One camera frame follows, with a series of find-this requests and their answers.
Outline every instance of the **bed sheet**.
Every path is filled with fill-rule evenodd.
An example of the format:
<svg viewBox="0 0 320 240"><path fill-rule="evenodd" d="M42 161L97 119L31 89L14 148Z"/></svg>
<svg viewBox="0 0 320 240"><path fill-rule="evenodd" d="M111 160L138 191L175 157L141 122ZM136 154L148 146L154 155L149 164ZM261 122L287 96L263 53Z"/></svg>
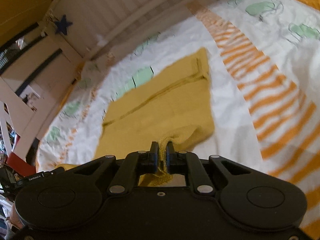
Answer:
<svg viewBox="0 0 320 240"><path fill-rule="evenodd" d="M153 35L124 58L132 41L85 64L40 142L38 171L92 160L108 105L134 89L132 77L148 68L157 75L205 47L215 133L193 152L295 183L308 199L301 226L320 237L319 11L296 0L198 0L168 15L177 17L185 20L165 30L159 20Z"/></svg>

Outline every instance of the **red object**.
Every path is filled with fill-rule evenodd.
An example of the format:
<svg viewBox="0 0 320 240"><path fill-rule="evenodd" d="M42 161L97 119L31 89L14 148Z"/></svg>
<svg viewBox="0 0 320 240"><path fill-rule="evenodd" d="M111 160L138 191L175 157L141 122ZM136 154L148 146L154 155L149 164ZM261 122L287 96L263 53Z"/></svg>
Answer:
<svg viewBox="0 0 320 240"><path fill-rule="evenodd" d="M9 157L7 158L7 165L24 177L36 173L36 167L29 165L14 153L9 154Z"/></svg>

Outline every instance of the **star decoration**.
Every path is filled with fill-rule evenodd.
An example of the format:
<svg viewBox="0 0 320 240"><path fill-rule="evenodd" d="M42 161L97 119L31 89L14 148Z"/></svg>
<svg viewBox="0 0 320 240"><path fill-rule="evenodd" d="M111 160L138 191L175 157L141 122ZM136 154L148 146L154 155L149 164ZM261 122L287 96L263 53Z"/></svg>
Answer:
<svg viewBox="0 0 320 240"><path fill-rule="evenodd" d="M64 14L61 21L55 21L54 24L57 26L56 34L63 33L64 35L68 35L67 28L73 25L73 22L67 22L67 17Z"/></svg>

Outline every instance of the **bed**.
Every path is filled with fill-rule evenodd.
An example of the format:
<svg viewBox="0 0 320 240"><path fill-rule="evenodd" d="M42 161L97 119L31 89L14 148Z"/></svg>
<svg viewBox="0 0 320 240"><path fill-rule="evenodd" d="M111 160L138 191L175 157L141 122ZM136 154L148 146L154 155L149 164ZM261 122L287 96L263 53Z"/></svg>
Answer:
<svg viewBox="0 0 320 240"><path fill-rule="evenodd" d="M193 152L297 185L301 228L319 238L319 1L54 0L46 17L73 22L64 39L85 63L47 124L37 171L92 160L110 103L205 47L215 132Z"/></svg>

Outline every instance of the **white paneled wall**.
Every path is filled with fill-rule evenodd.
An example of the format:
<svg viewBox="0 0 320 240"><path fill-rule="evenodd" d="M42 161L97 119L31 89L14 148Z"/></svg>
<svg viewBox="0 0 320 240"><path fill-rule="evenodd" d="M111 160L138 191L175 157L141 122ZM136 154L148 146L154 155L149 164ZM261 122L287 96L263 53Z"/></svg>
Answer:
<svg viewBox="0 0 320 240"><path fill-rule="evenodd" d="M67 15L73 25L65 39L86 59L108 42L132 34L138 27L186 0L59 0L53 14Z"/></svg>

